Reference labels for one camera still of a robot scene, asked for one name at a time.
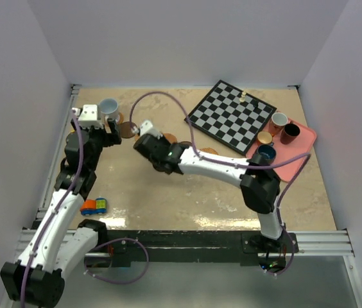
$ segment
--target cup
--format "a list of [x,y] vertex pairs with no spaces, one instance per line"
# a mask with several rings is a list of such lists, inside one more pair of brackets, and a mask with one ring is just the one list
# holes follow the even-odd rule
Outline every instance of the cup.
[[298,125],[290,122],[284,126],[284,129],[281,133],[281,143],[282,144],[289,144],[295,140],[300,134],[301,130],[299,129]]
[[103,115],[105,124],[107,124],[107,119],[119,121],[118,102],[114,98],[106,98],[100,101],[99,111]]
[[268,132],[259,132],[257,134],[257,143],[258,144],[269,144],[272,142],[272,135]]
[[257,148],[257,153],[265,158],[267,163],[272,164],[277,157],[277,151],[269,144],[263,144]]
[[288,117],[282,112],[276,112],[271,116],[269,132],[275,136],[277,135],[285,125],[288,124]]

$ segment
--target white chess piece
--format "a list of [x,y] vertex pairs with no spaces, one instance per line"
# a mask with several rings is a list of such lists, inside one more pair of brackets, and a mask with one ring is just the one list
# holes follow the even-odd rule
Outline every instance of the white chess piece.
[[241,103],[243,103],[243,102],[245,102],[245,98],[246,98],[246,92],[242,92],[242,93],[241,93],[241,97],[239,98],[239,101],[240,101]]

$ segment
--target white mug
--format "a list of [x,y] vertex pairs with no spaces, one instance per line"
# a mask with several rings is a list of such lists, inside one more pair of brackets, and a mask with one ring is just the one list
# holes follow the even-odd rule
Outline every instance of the white mug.
[[276,112],[271,116],[270,129],[272,135],[277,135],[285,125],[288,124],[288,117],[282,112]]
[[99,102],[98,106],[105,122],[107,122],[107,119],[119,121],[118,102],[114,98],[105,98]]

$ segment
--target tabletop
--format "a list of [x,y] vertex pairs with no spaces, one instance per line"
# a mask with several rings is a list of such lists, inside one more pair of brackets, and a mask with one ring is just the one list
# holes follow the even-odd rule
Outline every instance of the tabletop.
[[[129,120],[132,103],[151,90],[163,90],[178,98],[190,112],[211,88],[140,89],[82,88],[76,107],[115,98],[124,121]],[[306,125],[296,89],[243,89],[270,103],[288,117]],[[135,108],[133,122],[149,119],[164,133],[190,141],[184,115],[171,99],[154,94]],[[197,148],[213,148],[219,155],[242,157],[208,135],[194,129]],[[89,198],[105,198],[103,215],[77,213],[71,228],[84,218],[98,219],[109,229],[147,230],[257,230],[257,214],[248,209],[236,187],[198,175],[159,173],[132,146],[135,139],[123,139],[119,146],[105,148],[96,170],[97,180]],[[335,230],[322,175],[312,149],[307,166],[282,201],[282,218],[289,230]],[[286,183],[281,182],[281,189]]]

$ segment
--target cable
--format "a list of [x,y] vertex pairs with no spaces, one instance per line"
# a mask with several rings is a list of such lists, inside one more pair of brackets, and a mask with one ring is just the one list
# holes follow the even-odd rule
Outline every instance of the cable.
[[31,264],[33,263],[33,259],[35,257],[37,249],[39,248],[39,244],[42,240],[42,237],[46,233],[46,230],[48,229],[48,226],[50,225],[51,221],[56,216],[55,213],[58,213],[58,210],[60,209],[61,204],[67,198],[68,194],[74,189],[77,179],[80,176],[80,173],[81,173],[81,170],[83,167],[84,147],[83,147],[83,137],[82,137],[82,133],[81,133],[81,128],[80,128],[80,124],[78,124],[78,120],[77,120],[75,114],[73,113],[73,111],[71,111],[71,118],[73,119],[74,126],[76,128],[76,132],[77,132],[77,136],[78,136],[78,146],[80,149],[77,172],[76,172],[76,175],[74,176],[73,181],[71,182],[70,186],[66,190],[65,194],[62,196],[60,201],[58,201],[57,205],[55,206],[54,212],[51,213],[51,215],[48,217],[47,221],[44,223],[44,226],[42,227],[42,229],[41,229],[40,233],[38,234],[37,239],[33,245],[30,257],[28,258],[28,261],[27,261],[26,268],[24,269],[24,274],[22,276],[21,293],[20,293],[21,308],[25,308],[25,306],[26,306],[26,285],[27,285],[27,279],[28,279],[28,272],[30,271]]
[[184,106],[182,106],[181,102],[179,100],[177,100],[176,97],[172,96],[170,93],[167,93],[167,92],[162,92],[162,91],[151,91],[151,92],[147,92],[145,94],[143,94],[142,96],[140,96],[135,102],[134,104],[132,105],[131,107],[131,111],[130,111],[130,123],[132,123],[132,114],[134,112],[134,108],[135,106],[143,99],[145,98],[146,96],[150,96],[150,95],[154,95],[154,94],[162,94],[164,96],[167,96],[169,98],[171,98],[182,110],[182,112],[184,113],[185,115],[185,119],[187,120],[187,123],[188,123],[188,127],[189,127],[189,133],[191,135],[191,144],[192,144],[192,147],[193,147],[193,151],[195,153],[195,155],[200,158],[200,159],[203,159],[203,160],[206,160],[208,162],[213,162],[213,163],[216,163],[216,164],[221,164],[221,165],[225,165],[225,166],[230,166],[230,167],[235,167],[235,168],[244,168],[244,169],[253,169],[253,170],[268,170],[268,169],[275,169],[275,168],[278,168],[278,167],[282,167],[282,166],[285,166],[285,165],[288,165],[298,159],[301,159],[301,158],[304,158],[304,161],[302,162],[301,166],[299,167],[298,171],[294,174],[294,176],[292,177],[292,179],[288,182],[287,186],[284,188],[284,190],[282,191],[282,193],[280,194],[279,198],[278,198],[278,201],[277,201],[277,215],[278,215],[278,220],[282,226],[282,230],[283,232],[289,237],[290,239],[290,242],[291,242],[291,245],[292,245],[292,253],[291,253],[291,258],[287,264],[287,266],[282,269],[281,271],[279,271],[278,273],[274,274],[274,275],[281,275],[282,273],[284,273],[285,271],[288,270],[288,268],[291,266],[292,264],[292,261],[293,261],[293,258],[294,258],[294,250],[295,250],[295,245],[292,243],[292,238],[291,236],[288,234],[288,232],[286,231],[283,223],[282,223],[282,218],[280,216],[280,204],[281,204],[281,201],[284,197],[284,195],[286,194],[286,192],[288,191],[288,189],[291,187],[291,185],[293,184],[293,182],[297,179],[298,175],[302,172],[302,170],[304,169],[305,165],[308,163],[308,160],[311,158],[311,154],[310,153],[303,153],[303,154],[300,154],[300,155],[297,155],[289,160],[286,160],[284,162],[280,162],[279,164],[275,164],[275,165],[269,165],[269,166],[248,166],[248,165],[241,165],[241,164],[234,164],[234,163],[231,163],[231,162],[224,162],[224,161],[221,161],[221,160],[217,160],[217,159],[213,159],[213,158],[209,158],[209,157],[206,157],[205,155],[201,155],[197,148],[196,148],[196,144],[195,144],[195,140],[194,140],[194,132],[193,132],[193,125],[191,124],[191,120],[189,119],[189,116],[188,116],[188,113],[187,111],[185,110]]
[[145,273],[147,272],[148,270],[148,266],[150,265],[150,257],[148,256],[148,252],[147,252],[147,249],[145,248],[145,246],[143,244],[141,244],[138,240],[136,239],[130,239],[129,237],[123,237],[121,239],[113,239],[112,241],[109,241],[109,242],[106,242],[106,243],[103,243],[97,247],[95,247],[93,250],[97,250],[97,249],[100,249],[106,245],[110,245],[112,243],[116,243],[116,242],[121,242],[121,241],[130,241],[130,242],[133,242],[135,244],[137,244],[138,246],[141,247],[141,249],[143,250],[144,254],[145,254],[145,257],[146,257],[146,265],[144,267],[144,269],[142,270],[141,274],[136,276],[135,278],[133,279],[130,279],[128,281],[118,281],[118,280],[111,280],[111,279],[108,279],[108,278],[105,278],[105,277],[102,277],[102,276],[99,276],[99,275],[96,275],[94,273],[92,273],[87,264],[84,262],[84,266],[85,266],[85,273],[89,273],[92,277],[96,278],[96,279],[99,279],[99,280],[102,280],[104,282],[108,282],[110,284],[132,284],[133,282],[136,282],[138,280],[140,280],[144,275]]

